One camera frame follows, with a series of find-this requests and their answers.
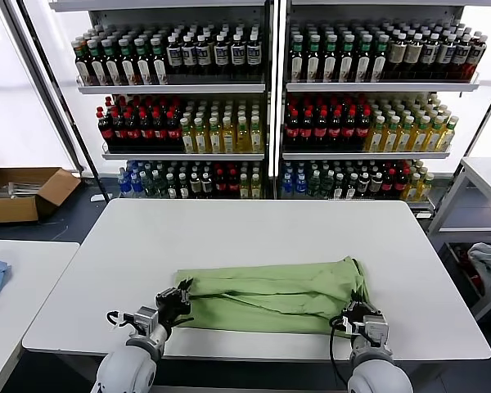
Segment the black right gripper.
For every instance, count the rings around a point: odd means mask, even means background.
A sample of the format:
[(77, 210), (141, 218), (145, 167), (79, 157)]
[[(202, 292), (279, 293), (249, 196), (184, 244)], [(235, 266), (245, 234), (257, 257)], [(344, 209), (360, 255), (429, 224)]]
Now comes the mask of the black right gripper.
[(383, 323), (383, 313), (373, 304), (366, 301), (351, 301), (340, 313), (340, 324), (344, 328), (359, 328), (365, 325), (365, 318)]

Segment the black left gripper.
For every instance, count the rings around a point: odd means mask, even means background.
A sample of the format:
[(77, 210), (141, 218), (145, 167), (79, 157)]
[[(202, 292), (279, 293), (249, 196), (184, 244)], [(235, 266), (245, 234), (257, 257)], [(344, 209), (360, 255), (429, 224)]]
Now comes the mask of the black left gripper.
[(178, 284), (178, 288), (170, 287), (156, 295), (158, 322), (164, 328), (173, 328), (191, 322), (191, 317), (189, 317), (191, 313), (189, 290), (192, 282), (193, 278), (185, 278)]

